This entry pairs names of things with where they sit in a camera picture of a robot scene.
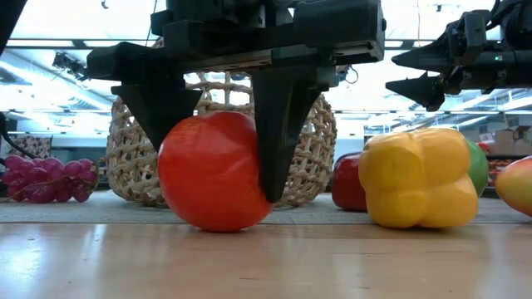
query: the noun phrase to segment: yellow bell pepper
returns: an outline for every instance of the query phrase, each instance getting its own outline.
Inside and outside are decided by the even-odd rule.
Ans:
[[[466,138],[433,128],[374,136],[361,153],[358,174],[377,224],[446,228],[466,225],[476,215],[469,167]]]

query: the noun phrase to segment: black robotic arm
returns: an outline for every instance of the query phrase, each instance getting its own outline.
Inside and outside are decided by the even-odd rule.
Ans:
[[[488,41],[486,31],[500,25],[501,41]],[[532,1],[496,1],[493,10],[465,12],[449,23],[433,43],[394,56],[398,66],[440,73],[392,81],[387,89],[438,110],[445,94],[500,88],[532,87]]]
[[[87,57],[89,77],[121,81],[112,92],[158,150],[200,99],[201,91],[185,89],[185,73],[249,72],[260,183],[270,202],[279,201],[313,102],[338,84],[336,66],[382,60],[380,0],[166,0],[166,6],[151,16],[164,48],[127,42],[97,48]]]

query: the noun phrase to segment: grape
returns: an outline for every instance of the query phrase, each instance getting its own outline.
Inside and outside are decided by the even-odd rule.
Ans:
[[[65,166],[65,174],[68,175],[70,178],[75,178],[79,175],[79,173],[83,170],[83,167],[81,164],[77,161],[70,161]]]
[[[96,173],[94,171],[85,170],[80,173],[80,179],[86,181],[87,183],[94,184],[96,182]]]
[[[27,173],[27,179],[33,183],[43,183],[48,180],[48,172],[45,169],[36,167]]]
[[[72,192],[68,189],[62,189],[56,191],[56,201],[58,203],[66,203],[72,198]]]
[[[30,202],[31,203],[50,203],[56,198],[56,191],[52,186],[44,185],[40,186],[35,192],[33,192]]]
[[[26,160],[21,156],[9,156],[4,160],[6,167],[10,170],[18,170],[18,167],[22,162],[26,162]]]
[[[42,167],[47,171],[50,172],[52,169],[61,169],[63,170],[65,168],[65,165],[56,158],[48,158],[41,162]]]
[[[60,192],[61,190],[70,190],[73,186],[71,186],[69,183],[70,182],[68,178],[62,178],[53,183],[53,188],[57,192]]]
[[[63,176],[65,176],[65,174],[61,169],[52,169],[51,171],[48,171],[48,179],[52,181],[59,179]]]
[[[24,188],[24,191],[22,191],[22,194],[24,195],[25,199],[32,199],[33,193],[37,191],[37,189],[41,188],[41,185],[35,184],[35,185],[29,185],[26,188]]]
[[[22,192],[20,192],[20,189],[17,189],[16,186],[7,187],[7,196],[10,199],[14,199],[18,202],[22,202],[24,200],[24,195]]]
[[[35,166],[40,167],[40,168],[43,168],[42,165],[41,165],[42,161],[44,161],[44,160],[41,159],[41,158],[35,158],[35,159],[32,160],[32,162],[35,164]]]
[[[75,189],[73,189],[72,195],[74,195],[74,199],[79,203],[86,202],[89,199],[89,196],[91,196],[91,194],[86,190],[86,187],[83,185],[78,185]]]
[[[24,161],[18,165],[18,169],[16,171],[25,177],[27,176],[27,173],[34,168],[35,164],[32,161]]]
[[[9,187],[12,188],[12,190],[16,193],[22,189],[24,189],[24,187],[27,186],[27,179],[26,178],[18,178],[18,179],[15,179],[11,184],[9,184]]]
[[[6,171],[2,176],[2,182],[6,185],[11,184],[15,179],[19,179],[22,176],[12,170]]]
[[[81,169],[83,170],[91,170],[92,167],[92,161],[89,159],[79,159],[77,162],[81,164]]]

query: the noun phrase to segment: tomato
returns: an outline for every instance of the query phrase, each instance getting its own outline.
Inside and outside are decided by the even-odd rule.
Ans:
[[[272,210],[259,185],[255,123],[241,113],[182,120],[160,147],[158,172],[172,211],[206,231],[239,231]]]
[[[366,193],[358,178],[359,153],[345,155],[334,165],[332,201],[339,208],[366,212]]]

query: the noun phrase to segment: table surface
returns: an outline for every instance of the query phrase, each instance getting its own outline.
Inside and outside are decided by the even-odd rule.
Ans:
[[[0,298],[530,298],[532,225],[0,224]]]

